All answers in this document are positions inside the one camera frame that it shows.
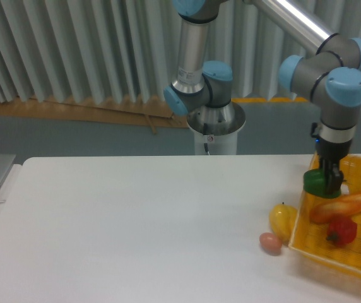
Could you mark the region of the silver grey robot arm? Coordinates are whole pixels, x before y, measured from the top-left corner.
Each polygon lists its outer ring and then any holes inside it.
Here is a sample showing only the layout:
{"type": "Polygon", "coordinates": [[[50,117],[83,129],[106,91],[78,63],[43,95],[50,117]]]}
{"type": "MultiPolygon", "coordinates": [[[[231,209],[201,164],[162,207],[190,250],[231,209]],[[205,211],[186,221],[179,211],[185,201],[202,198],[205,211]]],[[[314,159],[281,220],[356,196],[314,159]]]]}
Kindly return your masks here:
{"type": "MultiPolygon", "coordinates": [[[[213,136],[236,133],[245,122],[239,106],[231,103],[232,67],[205,61],[210,24],[223,1],[174,1],[181,17],[177,71],[163,91],[172,112],[186,116],[203,145],[212,153],[213,136]]],[[[348,39],[329,29],[319,18],[294,1],[254,1],[253,6],[289,33],[306,51],[305,56],[281,58],[261,42],[256,48],[256,70],[271,72],[285,90],[319,107],[320,121],[312,124],[319,166],[304,175],[304,189],[334,198],[345,178],[341,160],[348,155],[361,109],[361,39],[348,39]]]]}

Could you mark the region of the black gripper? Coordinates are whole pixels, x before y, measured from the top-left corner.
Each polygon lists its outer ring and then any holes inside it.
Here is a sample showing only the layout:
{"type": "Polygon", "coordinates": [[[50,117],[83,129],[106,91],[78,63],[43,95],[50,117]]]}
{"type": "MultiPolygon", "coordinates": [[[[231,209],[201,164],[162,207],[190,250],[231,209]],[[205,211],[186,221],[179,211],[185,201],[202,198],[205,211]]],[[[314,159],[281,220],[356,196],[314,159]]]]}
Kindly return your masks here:
{"type": "Polygon", "coordinates": [[[352,140],[333,143],[323,138],[316,139],[316,151],[319,157],[319,169],[325,174],[325,192],[335,193],[340,190],[343,173],[339,161],[349,154],[352,140]]]}

